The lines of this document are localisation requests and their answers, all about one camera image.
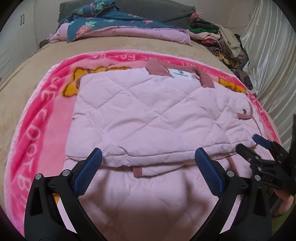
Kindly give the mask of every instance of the silver screw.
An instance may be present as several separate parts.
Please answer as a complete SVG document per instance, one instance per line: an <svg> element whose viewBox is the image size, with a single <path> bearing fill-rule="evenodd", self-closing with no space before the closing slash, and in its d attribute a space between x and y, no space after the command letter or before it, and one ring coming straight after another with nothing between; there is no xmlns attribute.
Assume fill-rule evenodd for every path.
<svg viewBox="0 0 296 241"><path fill-rule="evenodd" d="M261 180L261 177L259 175L255 175L254 178L257 180L257 181L260 181Z"/></svg>
<svg viewBox="0 0 296 241"><path fill-rule="evenodd" d="M66 176L68 176L70 174L70 170L66 169L66 170L63 171L62 174L63 174L63 176L66 177Z"/></svg>
<svg viewBox="0 0 296 241"><path fill-rule="evenodd" d="M227 171L226 174L229 177L233 177L234 176L234 172L233 171Z"/></svg>
<svg viewBox="0 0 296 241"><path fill-rule="evenodd" d="M41 177L42 177L42 174L38 173L38 174L36 174L35 179L39 180Z"/></svg>

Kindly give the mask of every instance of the white tag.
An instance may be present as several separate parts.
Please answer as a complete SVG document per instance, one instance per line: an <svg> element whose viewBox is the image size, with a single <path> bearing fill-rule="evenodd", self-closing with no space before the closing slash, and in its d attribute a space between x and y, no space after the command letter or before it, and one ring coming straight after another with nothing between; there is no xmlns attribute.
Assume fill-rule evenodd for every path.
<svg viewBox="0 0 296 241"><path fill-rule="evenodd" d="M171 76L174 78L183 78L191 80L191 73L183 71L183 70L177 70L177 69L167 69Z"/></svg>

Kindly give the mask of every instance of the blue rubber tip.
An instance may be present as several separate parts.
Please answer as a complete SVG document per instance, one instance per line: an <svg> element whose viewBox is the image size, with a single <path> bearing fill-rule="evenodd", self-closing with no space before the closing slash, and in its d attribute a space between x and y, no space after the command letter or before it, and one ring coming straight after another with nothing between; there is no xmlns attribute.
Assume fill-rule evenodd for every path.
<svg viewBox="0 0 296 241"><path fill-rule="evenodd" d="M202 148L195 151L195 163L198 166L203 178L205 179L211 193L214 196L223 194L223 180L211 164L211 159L205 154Z"/></svg>
<svg viewBox="0 0 296 241"><path fill-rule="evenodd" d="M265 149L270 149L271 144L269 140L266 140L262 136L259 136L258 134L253 135L252 137L253 141L259 144L260 146L264 147Z"/></svg>
<svg viewBox="0 0 296 241"><path fill-rule="evenodd" d="M85 194L94 175L102 164L102 161L102 151L100 149L97 149L73 182L73 191L76 197Z"/></svg>

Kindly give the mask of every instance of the pillow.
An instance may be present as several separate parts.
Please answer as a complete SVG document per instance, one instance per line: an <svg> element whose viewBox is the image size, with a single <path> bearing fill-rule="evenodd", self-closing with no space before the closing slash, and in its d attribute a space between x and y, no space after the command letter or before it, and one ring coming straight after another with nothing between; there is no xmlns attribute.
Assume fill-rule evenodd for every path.
<svg viewBox="0 0 296 241"><path fill-rule="evenodd" d="M73 0L60 4L59 22L79 7L94 0ZM130 13L143 18L164 22L179 28L190 26L190 16L194 6L187 6L171 0L115 0L120 12Z"/></svg>

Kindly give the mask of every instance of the white curtain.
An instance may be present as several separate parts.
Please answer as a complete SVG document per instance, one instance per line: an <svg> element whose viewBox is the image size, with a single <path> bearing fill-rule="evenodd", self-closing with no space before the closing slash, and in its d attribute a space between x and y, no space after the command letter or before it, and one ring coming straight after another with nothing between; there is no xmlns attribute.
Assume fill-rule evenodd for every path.
<svg viewBox="0 0 296 241"><path fill-rule="evenodd" d="M296 33L272 0L258 0L241 40L249 56L244 71L288 150L296 111Z"/></svg>

